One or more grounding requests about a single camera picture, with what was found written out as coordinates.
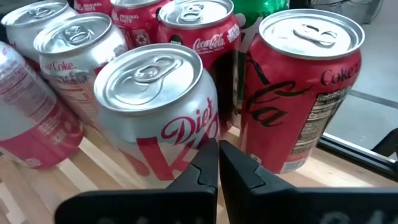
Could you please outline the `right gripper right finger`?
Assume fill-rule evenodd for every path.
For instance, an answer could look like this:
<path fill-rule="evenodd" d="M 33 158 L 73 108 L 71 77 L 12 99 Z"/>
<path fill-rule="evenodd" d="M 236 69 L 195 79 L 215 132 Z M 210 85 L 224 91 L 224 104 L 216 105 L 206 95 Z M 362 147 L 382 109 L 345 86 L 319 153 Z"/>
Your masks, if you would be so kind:
<path fill-rule="evenodd" d="M 228 141 L 220 179 L 230 224 L 398 224 L 398 189 L 296 187 Z"/>

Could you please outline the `wooden slatted shelf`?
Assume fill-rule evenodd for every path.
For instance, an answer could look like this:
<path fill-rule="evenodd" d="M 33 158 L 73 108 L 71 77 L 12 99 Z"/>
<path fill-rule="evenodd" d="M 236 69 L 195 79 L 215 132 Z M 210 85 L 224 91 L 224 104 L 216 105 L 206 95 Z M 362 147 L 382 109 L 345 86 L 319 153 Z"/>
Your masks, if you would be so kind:
<path fill-rule="evenodd" d="M 298 187 L 386 187 L 398 182 L 314 149 L 304 166 L 281 178 Z M 89 190 L 142 189 L 124 156 L 85 127 L 80 150 L 50 170 L 28 169 L 0 156 L 0 224 L 52 224 L 64 200 Z"/>

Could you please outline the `green Sprite can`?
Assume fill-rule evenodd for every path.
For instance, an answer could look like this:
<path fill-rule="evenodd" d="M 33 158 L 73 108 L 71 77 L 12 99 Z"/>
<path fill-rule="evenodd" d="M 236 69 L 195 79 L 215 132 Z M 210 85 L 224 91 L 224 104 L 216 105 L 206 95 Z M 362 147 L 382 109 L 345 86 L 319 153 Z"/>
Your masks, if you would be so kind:
<path fill-rule="evenodd" d="M 238 74 L 234 78 L 234 102 L 243 101 L 244 61 L 254 36 L 259 31 L 260 22 L 267 16 L 287 10 L 289 0 L 233 0 L 234 15 L 241 29 L 240 47 L 238 50 Z"/>

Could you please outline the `silver Diet Coke can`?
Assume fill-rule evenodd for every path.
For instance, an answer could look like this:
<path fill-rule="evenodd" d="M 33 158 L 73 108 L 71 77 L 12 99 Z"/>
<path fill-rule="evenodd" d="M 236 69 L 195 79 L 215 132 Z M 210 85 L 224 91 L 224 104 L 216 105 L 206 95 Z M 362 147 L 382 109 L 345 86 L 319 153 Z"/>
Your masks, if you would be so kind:
<path fill-rule="evenodd" d="M 83 123 L 100 131 L 93 85 L 107 63 L 127 52 L 122 31 L 108 15 L 89 12 L 44 28 L 33 46 L 50 86 Z"/>
<path fill-rule="evenodd" d="M 38 70 L 39 54 L 33 46 L 37 34 L 77 14 L 66 0 L 44 0 L 9 12 L 1 19 L 1 24 L 6 28 L 10 44 Z"/>
<path fill-rule="evenodd" d="M 200 56 L 151 44 L 117 56 L 93 86 L 98 119 L 147 188 L 165 188 L 220 136 L 218 97 Z"/>
<path fill-rule="evenodd" d="M 0 41 L 0 152 L 48 169 L 79 150 L 83 125 L 10 45 Z"/>

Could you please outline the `black aluminium table frame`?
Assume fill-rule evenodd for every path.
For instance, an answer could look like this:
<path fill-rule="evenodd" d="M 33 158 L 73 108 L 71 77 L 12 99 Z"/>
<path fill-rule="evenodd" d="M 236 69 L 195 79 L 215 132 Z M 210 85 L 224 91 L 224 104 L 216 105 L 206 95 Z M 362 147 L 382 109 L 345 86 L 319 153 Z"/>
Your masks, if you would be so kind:
<path fill-rule="evenodd" d="M 352 142 L 345 141 L 325 133 L 317 144 L 318 148 L 383 177 L 398 182 L 398 154 L 386 157 L 372 149 L 366 149 Z"/>

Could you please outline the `black table clamp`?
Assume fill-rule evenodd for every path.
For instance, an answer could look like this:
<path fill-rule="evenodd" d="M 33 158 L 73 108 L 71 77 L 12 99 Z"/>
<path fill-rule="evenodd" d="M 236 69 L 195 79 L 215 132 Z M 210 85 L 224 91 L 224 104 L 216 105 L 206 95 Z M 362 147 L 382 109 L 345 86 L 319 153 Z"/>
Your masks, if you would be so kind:
<path fill-rule="evenodd" d="M 373 147 L 372 151 L 386 157 L 393 155 L 395 152 L 398 154 L 398 128 L 389 132 Z"/>

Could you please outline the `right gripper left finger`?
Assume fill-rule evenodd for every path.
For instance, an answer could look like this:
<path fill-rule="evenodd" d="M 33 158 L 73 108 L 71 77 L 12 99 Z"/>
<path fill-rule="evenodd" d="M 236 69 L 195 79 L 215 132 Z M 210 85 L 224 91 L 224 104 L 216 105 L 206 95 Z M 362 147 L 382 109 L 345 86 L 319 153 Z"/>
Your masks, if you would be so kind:
<path fill-rule="evenodd" d="M 94 190 L 62 202 L 55 224 L 216 224 L 219 147 L 205 143 L 166 188 Z"/>

